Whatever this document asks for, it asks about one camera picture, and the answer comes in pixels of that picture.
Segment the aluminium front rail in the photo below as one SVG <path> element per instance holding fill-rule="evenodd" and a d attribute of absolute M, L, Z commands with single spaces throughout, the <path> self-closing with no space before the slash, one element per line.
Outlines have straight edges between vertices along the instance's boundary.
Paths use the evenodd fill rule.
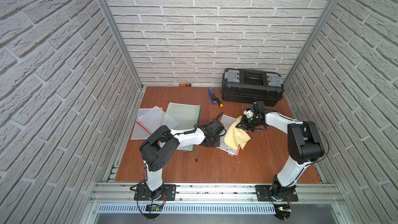
<path fill-rule="evenodd" d="M 90 203 L 132 203 L 135 192 L 133 183 L 97 183 L 89 197 Z M 175 183 L 173 203 L 226 203 L 257 204 L 277 203 L 271 200 L 267 190 L 257 190 L 255 184 L 227 183 Z M 342 195 L 334 184 L 298 184 L 294 204 L 344 204 Z"/>

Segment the yellow black screwdriver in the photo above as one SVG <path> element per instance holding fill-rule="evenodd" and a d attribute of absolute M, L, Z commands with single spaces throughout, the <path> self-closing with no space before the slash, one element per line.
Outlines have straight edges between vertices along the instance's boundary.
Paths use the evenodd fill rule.
<path fill-rule="evenodd" d="M 220 107 L 223 107 L 223 103 L 219 100 L 218 97 L 216 98 L 216 101 L 217 101 L 217 103 L 218 103 L 218 105 L 219 105 Z"/>

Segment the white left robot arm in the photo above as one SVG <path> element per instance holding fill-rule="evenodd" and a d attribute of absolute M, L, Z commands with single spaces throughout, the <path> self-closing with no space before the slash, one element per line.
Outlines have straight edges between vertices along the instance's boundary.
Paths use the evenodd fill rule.
<path fill-rule="evenodd" d="M 195 125 L 188 130 L 172 130 L 165 125 L 160 126 L 140 146 L 146 169 L 145 185 L 151 192 L 157 192 L 163 187 L 162 169 L 179 146 L 218 147 L 220 138 L 225 134 L 224 125 L 218 121 Z"/>

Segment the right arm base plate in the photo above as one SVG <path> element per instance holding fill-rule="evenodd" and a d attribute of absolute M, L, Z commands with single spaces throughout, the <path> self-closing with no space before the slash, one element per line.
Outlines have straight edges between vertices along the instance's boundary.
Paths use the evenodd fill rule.
<path fill-rule="evenodd" d="M 297 202 L 299 199 L 296 186 L 279 187 L 277 185 L 255 185 L 256 196 L 259 202 Z"/>

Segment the yellow wiping cloth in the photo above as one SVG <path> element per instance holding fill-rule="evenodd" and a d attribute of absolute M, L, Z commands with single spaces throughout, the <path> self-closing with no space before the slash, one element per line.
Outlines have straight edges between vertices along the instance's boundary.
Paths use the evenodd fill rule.
<path fill-rule="evenodd" d="M 239 116 L 229 126 L 224 136 L 224 143 L 232 150 L 237 151 L 239 148 L 244 149 L 251 137 L 246 131 L 236 128 L 236 125 L 241 121 L 242 116 Z"/>

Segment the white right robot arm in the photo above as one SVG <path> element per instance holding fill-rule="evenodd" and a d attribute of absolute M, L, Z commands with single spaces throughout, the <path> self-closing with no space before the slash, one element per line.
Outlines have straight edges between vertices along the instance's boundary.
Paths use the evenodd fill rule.
<path fill-rule="evenodd" d="M 324 156 L 325 149 L 314 122 L 292 119 L 278 112 L 245 111 L 236 127 L 244 131 L 254 131 L 261 125 L 275 127 L 288 136 L 289 158 L 283 169 L 275 175 L 269 190 L 270 197 L 281 201 L 295 192 L 300 176 Z"/>

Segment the blue utility knife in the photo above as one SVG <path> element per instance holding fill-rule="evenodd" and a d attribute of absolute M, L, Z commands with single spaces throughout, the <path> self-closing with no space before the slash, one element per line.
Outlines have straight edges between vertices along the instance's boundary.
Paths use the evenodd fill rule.
<path fill-rule="evenodd" d="M 209 94 L 209 98 L 210 98 L 211 104 L 212 105 L 216 105 L 217 104 L 217 100 L 216 100 L 217 97 L 216 97 L 216 95 L 215 95 L 215 93 L 214 93 L 212 88 L 208 89 L 208 94 Z"/>

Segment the black plastic toolbox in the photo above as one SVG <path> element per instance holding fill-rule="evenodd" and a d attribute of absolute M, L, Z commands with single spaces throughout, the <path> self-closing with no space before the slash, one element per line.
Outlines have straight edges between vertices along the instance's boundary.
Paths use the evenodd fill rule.
<path fill-rule="evenodd" d="M 221 93 L 227 102 L 252 104 L 263 101 L 266 106 L 275 106 L 283 98 L 284 84 L 278 73 L 227 68 Z"/>

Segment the orange black tool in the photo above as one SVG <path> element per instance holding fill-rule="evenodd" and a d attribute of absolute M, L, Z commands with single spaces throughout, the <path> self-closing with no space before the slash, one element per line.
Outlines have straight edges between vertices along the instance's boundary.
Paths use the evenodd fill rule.
<path fill-rule="evenodd" d="M 185 83 L 185 84 L 179 84 L 179 87 L 192 87 L 192 85 L 189 83 Z"/>

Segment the green zip mesh document bag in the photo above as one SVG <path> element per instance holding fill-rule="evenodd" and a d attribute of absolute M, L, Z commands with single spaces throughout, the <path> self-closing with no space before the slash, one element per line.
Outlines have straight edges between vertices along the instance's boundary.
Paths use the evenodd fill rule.
<path fill-rule="evenodd" d="M 174 130 L 191 130 L 197 125 L 200 118 L 200 105 L 169 103 L 166 113 L 177 121 Z"/>

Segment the white red zip document bag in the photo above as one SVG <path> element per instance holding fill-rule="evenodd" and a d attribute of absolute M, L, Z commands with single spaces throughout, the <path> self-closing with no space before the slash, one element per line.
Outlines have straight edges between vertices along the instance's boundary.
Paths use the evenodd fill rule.
<path fill-rule="evenodd" d="M 179 123 L 163 111 L 162 108 L 153 107 L 146 113 L 142 115 L 142 117 L 138 118 L 138 125 L 141 126 L 144 130 L 146 130 L 149 134 L 153 134 L 159 127 L 165 125 L 169 129 L 176 128 Z"/>

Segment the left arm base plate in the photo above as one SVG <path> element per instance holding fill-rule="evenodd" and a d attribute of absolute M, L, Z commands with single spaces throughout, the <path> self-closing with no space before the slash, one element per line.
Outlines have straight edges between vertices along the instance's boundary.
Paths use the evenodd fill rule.
<path fill-rule="evenodd" d="M 151 191 L 146 183 L 131 187 L 135 192 L 135 201 L 174 201 L 176 196 L 175 184 L 163 184 L 155 191 Z"/>

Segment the red zip mesh document bag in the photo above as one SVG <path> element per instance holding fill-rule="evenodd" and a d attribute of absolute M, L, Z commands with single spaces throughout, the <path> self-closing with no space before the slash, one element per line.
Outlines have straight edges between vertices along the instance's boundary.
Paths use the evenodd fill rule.
<path fill-rule="evenodd" d="M 131 140 L 145 140 L 156 130 L 156 117 L 152 108 L 140 108 Z"/>

